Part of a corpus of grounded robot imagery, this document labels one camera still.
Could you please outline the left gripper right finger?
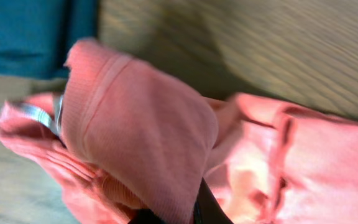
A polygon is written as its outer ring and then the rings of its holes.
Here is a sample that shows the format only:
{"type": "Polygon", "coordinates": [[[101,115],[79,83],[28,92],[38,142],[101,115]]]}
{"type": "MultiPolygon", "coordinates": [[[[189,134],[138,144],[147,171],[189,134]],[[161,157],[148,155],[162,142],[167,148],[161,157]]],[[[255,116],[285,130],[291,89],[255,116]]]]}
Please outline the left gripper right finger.
{"type": "Polygon", "coordinates": [[[204,179],[200,183],[193,217],[194,224],[232,224],[204,179]]]}

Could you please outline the red printed t-shirt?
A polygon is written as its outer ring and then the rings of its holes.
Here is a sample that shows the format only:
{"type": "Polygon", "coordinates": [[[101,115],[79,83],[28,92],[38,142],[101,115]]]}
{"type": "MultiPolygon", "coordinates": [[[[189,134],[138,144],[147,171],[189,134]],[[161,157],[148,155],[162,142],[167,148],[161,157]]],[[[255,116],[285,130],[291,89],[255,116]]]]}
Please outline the red printed t-shirt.
{"type": "Polygon", "coordinates": [[[78,221],[149,209],[194,223],[204,179],[232,223],[358,223],[358,122],[245,93],[205,98],[93,39],[66,65],[63,94],[4,104],[0,141],[58,182],[78,221]]]}

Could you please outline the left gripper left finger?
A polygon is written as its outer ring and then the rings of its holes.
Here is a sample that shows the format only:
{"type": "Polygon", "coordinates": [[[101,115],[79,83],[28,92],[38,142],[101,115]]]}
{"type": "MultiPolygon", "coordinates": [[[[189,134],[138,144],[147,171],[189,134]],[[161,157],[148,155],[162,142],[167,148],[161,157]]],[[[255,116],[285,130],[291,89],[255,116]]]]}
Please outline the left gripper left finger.
{"type": "Polygon", "coordinates": [[[136,212],[128,224],[165,224],[165,222],[151,210],[141,209],[136,212]]]}

